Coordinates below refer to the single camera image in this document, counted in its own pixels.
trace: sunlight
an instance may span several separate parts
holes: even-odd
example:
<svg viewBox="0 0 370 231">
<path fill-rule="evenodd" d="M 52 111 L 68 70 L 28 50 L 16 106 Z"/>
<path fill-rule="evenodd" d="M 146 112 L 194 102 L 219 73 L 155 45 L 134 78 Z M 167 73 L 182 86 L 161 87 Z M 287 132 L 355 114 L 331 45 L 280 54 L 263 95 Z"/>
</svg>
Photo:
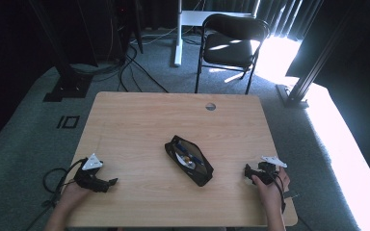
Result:
<svg viewBox="0 0 370 231">
<path fill-rule="evenodd" d="M 226 71 L 226 69 L 221 69 L 221 68 L 209 68 L 209 73 L 217 73 L 217 72 L 222 72 Z"/>
<path fill-rule="evenodd" d="M 279 84 L 293 62 L 301 43 L 289 38 L 267 38 L 259 54 L 255 74 L 270 82 Z"/>
<path fill-rule="evenodd" d="M 370 168 L 328 90 L 312 84 L 306 109 L 319 142 L 361 230 L 370 230 Z"/>
<path fill-rule="evenodd" d="M 243 75 L 243 72 L 233 75 L 232 77 L 225 79 L 225 83 L 229 83 L 232 80 L 239 79 L 240 77 L 242 77 L 242 75 Z"/>
<path fill-rule="evenodd" d="M 212 48 L 209 48 L 209 50 L 220 50 L 228 47 L 229 45 L 219 45 L 219 46 L 214 46 Z"/>
</svg>

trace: gray carpet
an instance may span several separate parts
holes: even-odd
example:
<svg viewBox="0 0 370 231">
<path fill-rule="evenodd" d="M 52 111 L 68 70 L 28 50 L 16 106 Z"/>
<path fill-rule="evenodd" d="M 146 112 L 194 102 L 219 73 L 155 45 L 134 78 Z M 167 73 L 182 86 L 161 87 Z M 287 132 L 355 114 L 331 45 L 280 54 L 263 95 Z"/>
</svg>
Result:
<svg viewBox="0 0 370 231">
<path fill-rule="evenodd" d="M 136 61 L 169 92 L 194 92 L 198 46 L 184 42 L 182 66 L 174 67 L 174 41 L 157 40 L 145 45 Z M 248 78 L 225 84 L 231 72 L 203 72 L 200 93 L 243 94 Z M 135 65 L 127 67 L 123 84 L 129 91 L 162 90 Z M 122 90 L 117 73 L 94 77 L 86 98 L 65 98 L 62 102 L 42 102 L 59 78 L 55 68 L 42 75 L 30 89 L 11 120 L 0 133 L 0 230 L 25 230 L 50 193 L 42 186 L 45 172 L 55 167 L 68 168 L 79 142 L 92 102 L 99 91 Z M 287 230 L 358 230 L 330 169 L 329 159 L 317 141 L 304 110 L 284 108 L 275 84 L 256 76 L 250 94 L 261 99 L 277 153 L 288 164 L 290 189 L 298 215 L 303 220 Z M 62 116 L 80 116 L 76 128 L 58 128 Z M 48 179 L 56 186 L 56 175 Z M 42 216 L 31 230 L 42 230 L 52 210 Z M 265 230 L 236 228 L 236 230 Z"/>
</svg>

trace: table leg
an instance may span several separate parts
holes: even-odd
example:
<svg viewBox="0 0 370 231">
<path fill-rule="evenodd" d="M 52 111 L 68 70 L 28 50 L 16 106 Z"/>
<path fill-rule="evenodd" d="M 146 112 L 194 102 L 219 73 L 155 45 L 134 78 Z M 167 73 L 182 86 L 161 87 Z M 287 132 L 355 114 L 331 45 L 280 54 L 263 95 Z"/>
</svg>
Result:
<svg viewBox="0 0 370 231">
<path fill-rule="evenodd" d="M 176 37 L 176 49 L 175 49 L 175 65 L 181 66 L 182 60 L 182 0 L 178 0 L 178 26 L 177 26 L 177 37 Z"/>
</svg>

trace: right hand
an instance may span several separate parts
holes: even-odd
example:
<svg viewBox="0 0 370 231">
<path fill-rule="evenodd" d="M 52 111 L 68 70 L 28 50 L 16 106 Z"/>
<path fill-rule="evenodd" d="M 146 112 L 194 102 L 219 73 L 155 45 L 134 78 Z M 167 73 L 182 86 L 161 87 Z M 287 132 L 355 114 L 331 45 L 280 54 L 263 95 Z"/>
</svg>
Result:
<svg viewBox="0 0 370 231">
<path fill-rule="evenodd" d="M 290 184 L 290 178 L 288 177 L 287 173 L 285 172 L 283 167 L 280 167 L 280 170 L 278 172 L 278 176 L 276 178 L 276 181 L 280 187 L 287 188 L 287 186 Z M 253 175 L 251 177 L 256 184 L 259 194 L 260 194 L 260 200 L 263 203 L 264 208 L 268 212 L 275 212 L 275 211 L 281 211 L 281 196 L 280 192 L 278 190 L 278 187 L 273 182 L 270 185 L 265 185 L 257 176 Z"/>
</svg>

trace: left hand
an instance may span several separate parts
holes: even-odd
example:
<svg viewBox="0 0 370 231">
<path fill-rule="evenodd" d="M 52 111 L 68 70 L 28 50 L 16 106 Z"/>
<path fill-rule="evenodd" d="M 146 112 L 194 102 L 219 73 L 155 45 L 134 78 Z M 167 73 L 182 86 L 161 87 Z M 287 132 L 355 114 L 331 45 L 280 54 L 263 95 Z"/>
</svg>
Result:
<svg viewBox="0 0 370 231">
<path fill-rule="evenodd" d="M 81 188 L 72 180 L 66 185 L 62 193 L 59 203 L 56 207 L 60 207 L 66 212 L 71 212 L 75 209 L 92 191 Z"/>
</svg>

